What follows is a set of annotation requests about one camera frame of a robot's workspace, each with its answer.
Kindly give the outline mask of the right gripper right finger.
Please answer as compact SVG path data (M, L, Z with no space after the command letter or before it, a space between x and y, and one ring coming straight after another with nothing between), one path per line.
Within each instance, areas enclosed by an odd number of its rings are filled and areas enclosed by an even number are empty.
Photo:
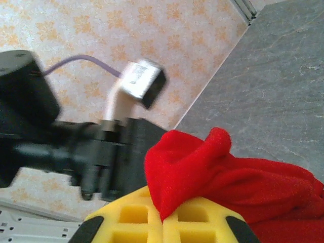
M163 242L260 242L244 218L198 197L184 202L163 221Z

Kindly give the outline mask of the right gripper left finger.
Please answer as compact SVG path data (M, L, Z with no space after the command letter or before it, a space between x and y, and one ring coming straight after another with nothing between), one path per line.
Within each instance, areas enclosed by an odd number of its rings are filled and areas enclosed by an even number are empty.
M163 242L163 224L148 187L138 189L89 214L69 242Z

